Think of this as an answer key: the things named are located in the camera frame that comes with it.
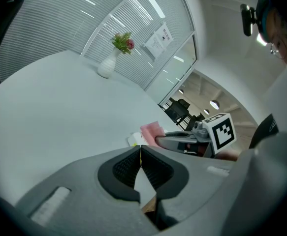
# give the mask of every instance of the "flower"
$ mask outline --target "flower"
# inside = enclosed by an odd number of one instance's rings
[[[134,48],[134,41],[130,39],[131,32],[126,32],[124,34],[115,34],[112,38],[113,45],[121,50],[123,54],[131,54],[131,50]]]
[[[134,41],[132,39],[128,39],[126,41],[126,44],[130,50],[132,50],[134,48]]]

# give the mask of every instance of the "person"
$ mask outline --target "person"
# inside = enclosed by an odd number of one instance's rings
[[[287,65],[287,22],[280,15],[278,9],[273,6],[271,0],[258,0],[261,4],[257,10],[260,12],[262,39],[271,43],[270,54],[276,55]],[[269,115],[255,131],[249,148],[255,148],[264,138],[278,133],[276,121]],[[216,155],[217,159],[236,161],[237,155],[232,151],[221,151]]]

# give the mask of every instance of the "gray surface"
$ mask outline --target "gray surface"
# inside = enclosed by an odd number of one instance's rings
[[[65,166],[30,190],[16,209],[29,216],[57,187],[63,186],[71,192],[46,229],[63,236],[155,234],[158,230],[140,210],[138,202],[114,199],[97,179],[104,162],[130,149],[110,151]]]
[[[183,221],[202,207],[226,180],[226,177],[207,171],[209,166],[225,170],[235,167],[231,161],[185,155],[156,147],[154,150],[183,164],[189,172],[188,183],[180,194],[161,201],[166,215],[177,221]]]
[[[29,236],[58,236],[59,234],[51,230],[46,230],[39,224],[31,221],[24,216],[19,210],[15,209],[6,200],[0,198],[0,207],[11,221],[22,231]]]
[[[175,135],[176,133],[184,133],[188,134],[187,137],[171,137],[171,135]],[[176,152],[184,152],[184,150],[178,149],[179,143],[184,144],[196,144],[198,143],[198,140],[195,138],[195,136],[190,131],[178,131],[178,132],[169,132],[166,133],[165,136],[156,136],[155,141],[157,145],[159,145],[162,148],[176,151]]]
[[[0,84],[2,198],[15,205],[68,163],[127,147],[142,125],[158,121],[179,130],[140,87],[120,76],[104,79],[86,58],[65,51]]]
[[[210,200],[159,235],[247,234],[274,211],[286,192],[287,134],[280,134],[242,152]]]
[[[161,232],[159,235],[220,235],[227,215],[246,178],[253,154],[253,150],[241,153],[229,176],[225,178],[224,182],[207,202],[203,203],[198,209],[194,209],[187,219]]]

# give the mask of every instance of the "glasses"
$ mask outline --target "glasses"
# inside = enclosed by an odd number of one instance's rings
[[[287,55],[287,47],[284,41],[278,36],[275,36],[272,42],[273,44],[271,45],[270,53],[280,59],[284,59]]]

